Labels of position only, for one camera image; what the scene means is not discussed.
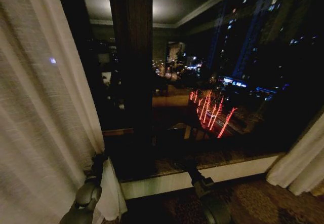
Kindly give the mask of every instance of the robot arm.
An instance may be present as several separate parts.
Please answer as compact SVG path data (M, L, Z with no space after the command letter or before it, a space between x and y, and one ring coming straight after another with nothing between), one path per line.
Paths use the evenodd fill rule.
M103 163L108 159L105 155L96 155L91 167L90 175L85 184L76 192L75 200L60 221L60 224L91 224L93 212L101 197L101 179Z

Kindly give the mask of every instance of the curtain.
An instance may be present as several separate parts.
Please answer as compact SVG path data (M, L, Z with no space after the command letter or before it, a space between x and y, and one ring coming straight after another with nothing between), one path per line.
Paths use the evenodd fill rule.
M0 0L0 223L58 223L104 142L60 0ZM94 223L126 211L110 160Z
M309 192L324 179L324 114L291 151L269 171L267 181L295 195Z

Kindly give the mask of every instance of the carpet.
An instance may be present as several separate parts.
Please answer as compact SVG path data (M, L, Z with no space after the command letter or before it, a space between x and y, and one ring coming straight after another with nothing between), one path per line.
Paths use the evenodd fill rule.
M212 195L228 203L233 223L323 224L324 201L291 192L262 176L216 183ZM127 201L121 223L207 223L194 189Z

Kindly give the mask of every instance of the blue light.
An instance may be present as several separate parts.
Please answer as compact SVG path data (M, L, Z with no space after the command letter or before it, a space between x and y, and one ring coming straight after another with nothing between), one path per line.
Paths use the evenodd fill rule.
M273 9L274 9L274 5L270 5L268 11L273 11Z
M56 63L55 58L50 58L50 62L51 62L51 63Z

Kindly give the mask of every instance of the window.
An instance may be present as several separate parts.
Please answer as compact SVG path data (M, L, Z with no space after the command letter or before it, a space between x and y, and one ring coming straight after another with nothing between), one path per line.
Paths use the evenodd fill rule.
M321 0L151 0L152 15L134 20L123 2L61 1L103 130L141 131L146 117L153 144L289 146L323 103ZM135 2L128 12L143 12ZM131 38L143 42L136 52L125 50Z

